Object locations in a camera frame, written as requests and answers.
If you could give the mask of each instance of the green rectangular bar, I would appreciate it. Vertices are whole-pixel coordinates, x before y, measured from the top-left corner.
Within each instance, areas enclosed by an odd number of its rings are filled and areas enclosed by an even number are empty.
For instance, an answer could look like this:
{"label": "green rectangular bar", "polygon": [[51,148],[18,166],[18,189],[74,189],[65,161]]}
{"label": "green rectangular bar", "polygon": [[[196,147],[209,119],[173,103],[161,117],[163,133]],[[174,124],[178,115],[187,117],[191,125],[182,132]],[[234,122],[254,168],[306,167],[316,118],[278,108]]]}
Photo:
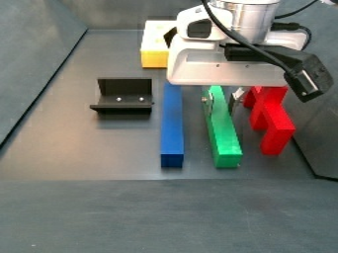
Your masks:
{"label": "green rectangular bar", "polygon": [[236,168],[244,156],[238,135],[229,114],[228,101],[221,86],[204,91],[204,111],[217,168]]}

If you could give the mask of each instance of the black metal holder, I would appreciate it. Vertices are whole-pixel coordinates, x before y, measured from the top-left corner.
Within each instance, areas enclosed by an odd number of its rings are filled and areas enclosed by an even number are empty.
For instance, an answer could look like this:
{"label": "black metal holder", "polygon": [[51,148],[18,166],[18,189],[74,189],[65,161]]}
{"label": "black metal holder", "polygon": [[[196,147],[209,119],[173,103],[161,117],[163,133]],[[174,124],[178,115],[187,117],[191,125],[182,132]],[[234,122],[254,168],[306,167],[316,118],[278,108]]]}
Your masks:
{"label": "black metal holder", "polygon": [[150,78],[99,78],[101,99],[90,108],[99,114],[149,115],[154,95]]}

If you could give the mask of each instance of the blue rectangular bar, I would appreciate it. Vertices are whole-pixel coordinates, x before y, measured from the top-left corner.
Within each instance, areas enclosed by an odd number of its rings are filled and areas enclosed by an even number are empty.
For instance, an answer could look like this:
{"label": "blue rectangular bar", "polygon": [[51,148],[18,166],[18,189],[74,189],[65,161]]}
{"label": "blue rectangular bar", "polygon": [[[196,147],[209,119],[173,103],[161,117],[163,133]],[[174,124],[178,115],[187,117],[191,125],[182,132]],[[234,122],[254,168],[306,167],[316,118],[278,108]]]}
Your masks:
{"label": "blue rectangular bar", "polygon": [[183,165],[183,118],[181,86],[165,84],[162,123],[162,167]]}

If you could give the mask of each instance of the red block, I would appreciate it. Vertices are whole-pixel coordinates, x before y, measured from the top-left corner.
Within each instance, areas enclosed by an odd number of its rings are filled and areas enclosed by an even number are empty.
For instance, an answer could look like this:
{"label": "red block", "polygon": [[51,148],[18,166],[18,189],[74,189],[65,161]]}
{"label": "red block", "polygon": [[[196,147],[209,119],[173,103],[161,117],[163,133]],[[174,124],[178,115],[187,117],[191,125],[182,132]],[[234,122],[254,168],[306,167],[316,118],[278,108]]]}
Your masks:
{"label": "red block", "polygon": [[245,107],[253,108],[250,124],[254,130],[266,129],[261,150],[264,154],[280,155],[296,131],[294,124],[282,107],[286,87],[253,87]]}

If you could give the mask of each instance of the gray wall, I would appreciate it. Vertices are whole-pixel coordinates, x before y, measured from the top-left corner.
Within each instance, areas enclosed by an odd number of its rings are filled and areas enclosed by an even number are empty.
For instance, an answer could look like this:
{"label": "gray wall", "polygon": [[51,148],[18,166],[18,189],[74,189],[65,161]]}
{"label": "gray wall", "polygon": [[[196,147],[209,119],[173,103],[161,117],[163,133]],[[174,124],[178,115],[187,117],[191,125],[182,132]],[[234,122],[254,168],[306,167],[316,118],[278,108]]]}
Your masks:
{"label": "gray wall", "polygon": [[85,32],[58,1],[0,0],[0,144]]}
{"label": "gray wall", "polygon": [[154,17],[174,18],[200,0],[59,0],[90,29],[142,29]]}

